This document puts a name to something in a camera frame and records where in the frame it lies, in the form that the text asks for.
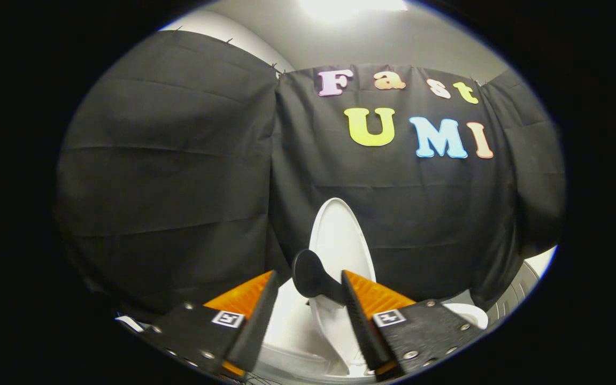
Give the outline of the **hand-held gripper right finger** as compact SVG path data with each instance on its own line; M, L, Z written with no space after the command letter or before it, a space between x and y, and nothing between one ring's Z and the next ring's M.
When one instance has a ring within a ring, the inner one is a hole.
M377 378L428 370L479 340L484 327L436 299L412 299L349 270L341 273L350 324Z

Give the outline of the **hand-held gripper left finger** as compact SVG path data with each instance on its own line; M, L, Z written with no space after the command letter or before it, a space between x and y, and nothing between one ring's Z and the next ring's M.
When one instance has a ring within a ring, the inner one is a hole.
M255 369L280 288L267 271L205 304L185 302L151 325L151 346L218 378Z

